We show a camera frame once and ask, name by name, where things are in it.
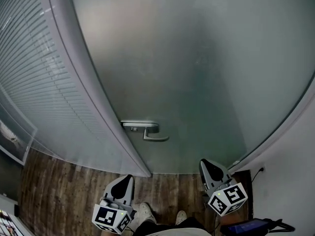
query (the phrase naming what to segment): sneaker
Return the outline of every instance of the sneaker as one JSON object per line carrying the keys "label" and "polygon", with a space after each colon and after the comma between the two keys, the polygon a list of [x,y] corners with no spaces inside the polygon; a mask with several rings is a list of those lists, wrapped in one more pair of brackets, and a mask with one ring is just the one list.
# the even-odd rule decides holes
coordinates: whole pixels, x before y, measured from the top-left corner
{"label": "sneaker", "polygon": [[139,222],[141,224],[148,219],[152,220],[154,223],[157,223],[157,220],[154,218],[150,207],[146,203],[142,203],[140,204]]}
{"label": "sneaker", "polygon": [[187,214],[183,210],[179,211],[177,213],[175,225],[179,225],[180,223],[182,223],[186,219],[187,219]]}

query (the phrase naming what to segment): white shirt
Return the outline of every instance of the white shirt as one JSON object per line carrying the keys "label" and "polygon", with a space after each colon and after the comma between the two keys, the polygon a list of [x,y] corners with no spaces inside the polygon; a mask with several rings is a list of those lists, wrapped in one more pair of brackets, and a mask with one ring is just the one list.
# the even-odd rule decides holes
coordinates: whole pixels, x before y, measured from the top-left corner
{"label": "white shirt", "polygon": [[211,236],[211,234],[199,228],[178,228],[149,234],[147,236]]}

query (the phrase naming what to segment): blue screen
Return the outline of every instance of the blue screen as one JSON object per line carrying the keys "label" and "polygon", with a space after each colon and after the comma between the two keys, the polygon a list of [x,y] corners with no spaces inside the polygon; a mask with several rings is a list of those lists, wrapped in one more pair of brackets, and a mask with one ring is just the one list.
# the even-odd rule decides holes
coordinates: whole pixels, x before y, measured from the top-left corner
{"label": "blue screen", "polygon": [[268,222],[257,219],[257,220],[252,220],[241,225],[231,226],[229,227],[229,229],[234,233],[240,234],[240,233],[248,232],[252,229],[256,229],[266,224],[268,224]]}

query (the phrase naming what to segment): wooden floor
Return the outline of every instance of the wooden floor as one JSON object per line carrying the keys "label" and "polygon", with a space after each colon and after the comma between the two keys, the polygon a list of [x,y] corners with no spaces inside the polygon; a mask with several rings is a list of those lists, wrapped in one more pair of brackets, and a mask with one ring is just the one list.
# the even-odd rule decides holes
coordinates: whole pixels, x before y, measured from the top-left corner
{"label": "wooden floor", "polygon": [[[36,236],[99,236],[101,230],[91,222],[94,204],[118,177],[31,150],[22,171],[20,218]],[[248,172],[236,178],[251,190]],[[205,208],[202,191],[199,175],[135,177],[133,206],[137,210],[140,203],[148,202],[162,224],[174,224],[177,212],[184,210],[211,232],[215,213]],[[246,220],[248,202],[238,212]]]}

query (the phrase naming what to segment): door handle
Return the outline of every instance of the door handle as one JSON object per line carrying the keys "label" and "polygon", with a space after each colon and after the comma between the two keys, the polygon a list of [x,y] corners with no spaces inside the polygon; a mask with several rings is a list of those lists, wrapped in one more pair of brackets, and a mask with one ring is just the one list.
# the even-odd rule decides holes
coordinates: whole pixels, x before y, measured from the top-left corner
{"label": "door handle", "polygon": [[151,121],[131,121],[122,120],[121,124],[126,131],[133,133],[142,133],[143,140],[146,142],[165,142],[169,137],[154,138],[150,137],[149,134],[156,134],[159,132],[159,124]]}
{"label": "door handle", "polygon": [[143,140],[147,142],[165,142],[169,139],[169,136],[162,138],[153,138],[149,136],[149,131],[147,128],[144,129]]}

